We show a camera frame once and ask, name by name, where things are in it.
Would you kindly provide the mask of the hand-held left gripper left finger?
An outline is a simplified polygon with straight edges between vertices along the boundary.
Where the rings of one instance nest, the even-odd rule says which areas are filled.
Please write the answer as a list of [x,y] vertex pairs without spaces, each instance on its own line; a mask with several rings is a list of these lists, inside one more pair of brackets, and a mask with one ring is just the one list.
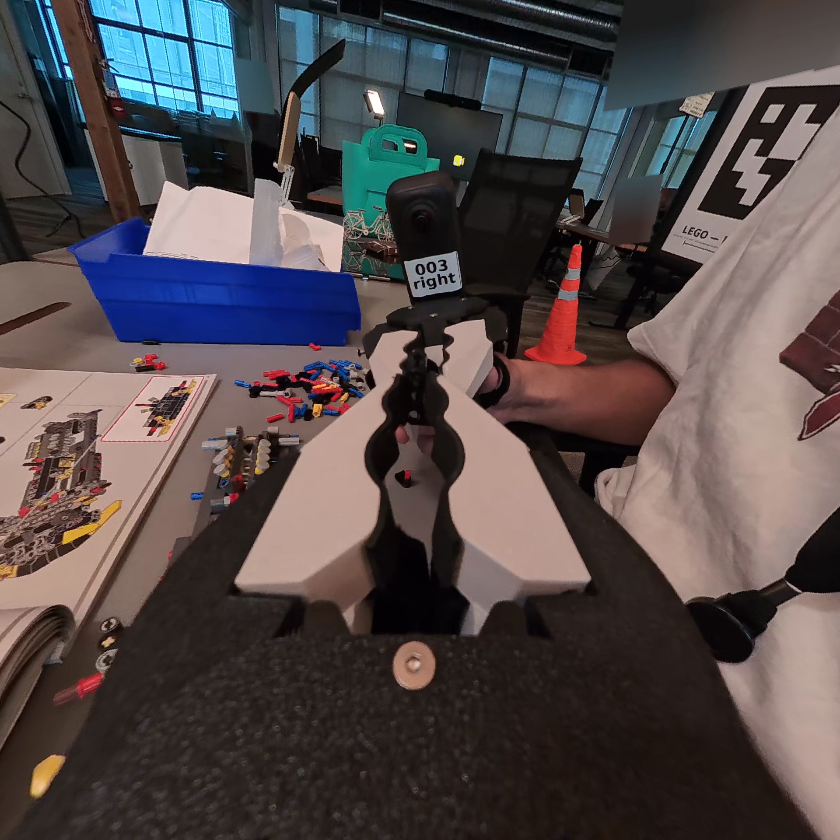
[[408,536],[396,526],[384,478],[398,449],[385,395],[399,374],[306,443],[237,577],[251,595],[327,601],[341,613],[368,594],[404,594]]

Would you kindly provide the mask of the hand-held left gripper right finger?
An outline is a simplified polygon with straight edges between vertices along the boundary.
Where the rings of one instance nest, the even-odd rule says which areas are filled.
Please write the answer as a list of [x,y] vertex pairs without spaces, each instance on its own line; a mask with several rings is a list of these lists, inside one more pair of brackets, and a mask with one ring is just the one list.
[[428,381],[431,458],[443,489],[433,569],[467,601],[465,622],[499,602],[582,592],[591,581],[530,449],[443,375]]

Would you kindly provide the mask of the pile of red blue lego pieces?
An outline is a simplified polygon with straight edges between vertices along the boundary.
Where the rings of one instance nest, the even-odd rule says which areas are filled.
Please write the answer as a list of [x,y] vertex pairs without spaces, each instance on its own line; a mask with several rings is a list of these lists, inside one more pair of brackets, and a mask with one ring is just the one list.
[[266,424],[305,423],[346,414],[373,385],[371,371],[352,360],[315,360],[299,371],[264,372],[234,385],[265,412]]

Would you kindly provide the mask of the person's right forearm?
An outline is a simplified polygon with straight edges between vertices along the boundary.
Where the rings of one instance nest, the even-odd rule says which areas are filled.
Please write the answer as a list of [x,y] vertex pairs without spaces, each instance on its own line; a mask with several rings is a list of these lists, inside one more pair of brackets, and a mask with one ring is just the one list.
[[610,444],[641,445],[676,393],[676,385],[643,357],[553,370],[538,424]]

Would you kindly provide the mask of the lego instruction booklet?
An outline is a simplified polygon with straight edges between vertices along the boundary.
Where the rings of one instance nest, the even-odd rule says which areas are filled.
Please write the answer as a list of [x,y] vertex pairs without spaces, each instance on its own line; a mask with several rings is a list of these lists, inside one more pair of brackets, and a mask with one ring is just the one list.
[[2,744],[98,601],[216,382],[2,368]]

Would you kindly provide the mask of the black white lego pieces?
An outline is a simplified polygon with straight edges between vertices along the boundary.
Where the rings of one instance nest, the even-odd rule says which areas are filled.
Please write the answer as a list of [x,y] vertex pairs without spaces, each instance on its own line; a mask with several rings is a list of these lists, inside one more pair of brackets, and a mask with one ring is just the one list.
[[116,658],[119,641],[124,632],[124,625],[116,616],[104,619],[99,626],[100,638],[98,640],[99,654],[95,662],[95,668],[100,674],[106,674]]

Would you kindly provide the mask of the red lego axle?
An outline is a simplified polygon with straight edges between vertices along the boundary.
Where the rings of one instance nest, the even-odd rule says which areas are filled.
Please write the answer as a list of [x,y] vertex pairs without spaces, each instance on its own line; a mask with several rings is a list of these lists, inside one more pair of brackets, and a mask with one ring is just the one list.
[[103,680],[103,673],[96,673],[94,675],[90,675],[89,677],[79,679],[71,686],[55,693],[52,698],[52,704],[55,707],[61,707],[72,701],[83,700],[90,697],[98,691],[103,683]]

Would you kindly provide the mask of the yellow lego panel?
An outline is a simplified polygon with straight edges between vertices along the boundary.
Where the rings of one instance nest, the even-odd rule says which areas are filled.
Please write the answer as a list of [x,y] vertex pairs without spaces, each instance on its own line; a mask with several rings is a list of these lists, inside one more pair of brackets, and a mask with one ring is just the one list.
[[31,798],[39,799],[47,792],[66,760],[64,754],[54,753],[38,762],[30,777],[28,794]]

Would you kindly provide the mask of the teal tote bag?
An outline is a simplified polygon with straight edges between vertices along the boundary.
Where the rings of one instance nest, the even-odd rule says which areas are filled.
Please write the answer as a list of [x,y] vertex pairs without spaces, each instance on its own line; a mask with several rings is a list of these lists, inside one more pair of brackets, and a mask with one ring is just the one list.
[[361,142],[343,142],[343,268],[367,277],[404,280],[399,264],[369,255],[370,242],[394,245],[385,208],[389,187],[404,177],[439,170],[440,161],[428,154],[420,131],[385,123],[368,129]]

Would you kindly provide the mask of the black mesh office chair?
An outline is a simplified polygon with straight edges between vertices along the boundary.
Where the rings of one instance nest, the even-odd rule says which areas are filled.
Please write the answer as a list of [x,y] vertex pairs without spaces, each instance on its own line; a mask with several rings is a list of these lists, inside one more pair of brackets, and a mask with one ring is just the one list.
[[464,292],[504,313],[510,359],[517,356],[523,306],[539,260],[582,162],[481,149],[458,206]]

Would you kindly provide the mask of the curved black wooden lamp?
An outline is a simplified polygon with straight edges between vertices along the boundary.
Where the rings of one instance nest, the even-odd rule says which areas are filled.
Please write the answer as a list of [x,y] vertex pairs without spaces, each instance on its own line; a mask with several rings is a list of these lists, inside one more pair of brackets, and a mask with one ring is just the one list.
[[337,44],[328,49],[312,62],[295,79],[290,87],[286,104],[280,118],[280,140],[276,162],[274,163],[280,175],[280,199],[289,205],[291,186],[295,174],[292,164],[296,143],[298,141],[298,126],[301,116],[301,97],[315,81],[331,68],[335,67],[344,56],[346,39],[342,38]]

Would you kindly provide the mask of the blue plastic bin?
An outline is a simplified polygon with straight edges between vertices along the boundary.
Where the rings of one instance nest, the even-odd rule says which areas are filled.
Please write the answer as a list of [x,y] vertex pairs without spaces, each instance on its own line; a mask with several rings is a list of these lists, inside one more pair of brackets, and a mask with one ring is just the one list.
[[351,274],[144,255],[141,218],[68,247],[126,343],[345,345],[362,327]]

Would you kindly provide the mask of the white paper bags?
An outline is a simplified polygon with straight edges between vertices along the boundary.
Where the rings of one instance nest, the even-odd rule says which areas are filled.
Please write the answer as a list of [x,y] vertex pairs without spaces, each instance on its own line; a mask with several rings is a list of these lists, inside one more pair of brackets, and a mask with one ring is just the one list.
[[329,272],[341,272],[342,252],[340,224],[282,203],[280,186],[260,179],[253,197],[166,182],[143,247],[144,256]]

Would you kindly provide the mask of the white cabinet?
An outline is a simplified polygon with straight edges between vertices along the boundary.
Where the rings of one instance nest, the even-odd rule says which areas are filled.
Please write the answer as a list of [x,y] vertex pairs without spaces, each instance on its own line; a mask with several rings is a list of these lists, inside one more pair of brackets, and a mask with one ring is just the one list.
[[155,205],[166,182],[188,189],[182,140],[174,135],[121,130],[133,184],[142,207]]

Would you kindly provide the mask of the black white marker poster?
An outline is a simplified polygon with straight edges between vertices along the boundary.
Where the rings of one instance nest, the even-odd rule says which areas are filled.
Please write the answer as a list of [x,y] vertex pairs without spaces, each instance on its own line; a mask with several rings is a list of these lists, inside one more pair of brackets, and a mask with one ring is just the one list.
[[801,159],[839,103],[839,67],[731,90],[660,231],[666,261],[704,265]]

